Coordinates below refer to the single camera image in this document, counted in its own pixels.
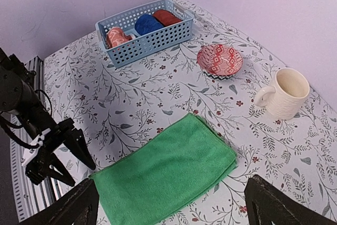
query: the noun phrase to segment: plastic basket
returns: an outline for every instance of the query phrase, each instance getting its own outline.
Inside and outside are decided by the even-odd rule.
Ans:
[[[152,15],[159,9],[173,13],[182,21],[140,36],[134,29],[137,19],[143,14]],[[115,67],[119,68],[189,40],[192,37],[193,18],[191,12],[184,10],[172,0],[158,0],[103,19],[96,23],[96,30],[102,50],[109,55]],[[137,38],[117,47],[108,48],[105,41],[106,34],[115,26],[120,27],[126,35],[133,33]]]

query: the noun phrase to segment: patterned bowl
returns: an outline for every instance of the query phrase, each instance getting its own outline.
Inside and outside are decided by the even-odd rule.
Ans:
[[[242,57],[237,50],[222,44],[202,46],[196,62],[208,77],[216,80],[230,79],[243,64]]]

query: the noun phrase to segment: folded green cloth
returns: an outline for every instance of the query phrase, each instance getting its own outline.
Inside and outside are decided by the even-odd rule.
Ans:
[[[235,165],[235,152],[188,114],[90,178],[111,224],[151,225],[190,204]]]

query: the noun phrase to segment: tablecloth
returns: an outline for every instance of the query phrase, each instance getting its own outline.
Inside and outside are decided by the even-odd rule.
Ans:
[[[256,173],[293,200],[336,220],[337,114],[314,90],[288,121],[254,106],[256,92],[284,63],[206,10],[176,1],[195,14],[190,41],[116,69],[93,32],[46,58],[45,88],[55,120],[74,119],[101,170],[187,112],[204,117],[237,152],[237,168],[162,225],[248,224],[243,191]],[[201,72],[196,55],[211,43],[242,53],[244,65],[235,78],[214,81]],[[56,154],[77,183],[92,173],[66,147]],[[69,187],[62,184],[62,189]],[[109,224],[101,207],[97,224]]]

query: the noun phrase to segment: white mug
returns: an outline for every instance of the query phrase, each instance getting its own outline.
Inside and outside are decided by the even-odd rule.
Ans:
[[[293,118],[310,93],[305,77],[291,68],[280,69],[269,86],[261,88],[254,103],[264,106],[269,113],[280,120]]]

